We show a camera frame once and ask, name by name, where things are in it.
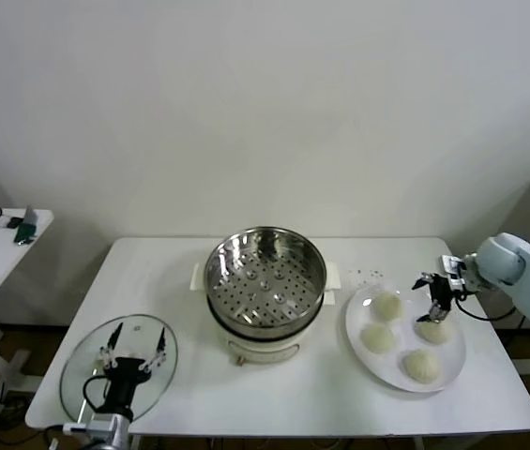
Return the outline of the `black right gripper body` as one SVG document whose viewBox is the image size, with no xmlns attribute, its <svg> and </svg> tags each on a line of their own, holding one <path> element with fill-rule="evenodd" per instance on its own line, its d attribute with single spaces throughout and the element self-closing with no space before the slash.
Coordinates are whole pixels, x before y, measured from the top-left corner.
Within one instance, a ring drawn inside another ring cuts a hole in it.
<svg viewBox="0 0 530 450">
<path fill-rule="evenodd" d="M 449 278 L 433 275 L 432 299 L 439 308 L 451 308 L 453 301 L 462 300 L 462 291 L 453 290 Z"/>
</svg>

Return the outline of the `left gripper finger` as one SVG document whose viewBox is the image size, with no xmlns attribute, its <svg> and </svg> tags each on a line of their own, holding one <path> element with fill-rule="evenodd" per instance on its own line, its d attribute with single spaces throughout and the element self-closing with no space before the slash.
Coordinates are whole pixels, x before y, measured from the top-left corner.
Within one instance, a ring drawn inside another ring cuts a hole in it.
<svg viewBox="0 0 530 450">
<path fill-rule="evenodd" d="M 120 337 L 123 324 L 120 322 L 110 334 L 105 346 L 101 346 L 99 349 L 99 360 L 104 368 L 115 368 L 116 361 L 114 355 L 114 349 Z"/>
<path fill-rule="evenodd" d="M 165 328 L 161 329 L 156 351 L 153 357 L 145 363 L 144 371 L 146 373 L 152 372 L 155 368 L 159 368 L 166 361 L 166 337 Z"/>
</svg>

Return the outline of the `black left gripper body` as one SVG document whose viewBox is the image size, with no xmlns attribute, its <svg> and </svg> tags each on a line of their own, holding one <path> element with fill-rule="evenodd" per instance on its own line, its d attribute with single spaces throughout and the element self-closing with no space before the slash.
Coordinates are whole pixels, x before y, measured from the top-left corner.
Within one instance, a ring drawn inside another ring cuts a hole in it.
<svg viewBox="0 0 530 450">
<path fill-rule="evenodd" d="M 115 366 L 105 370 L 109 389 L 103 403 L 104 413 L 133 415 L 131 403 L 137 387 L 146 382 L 145 360 L 116 357 Z"/>
</svg>

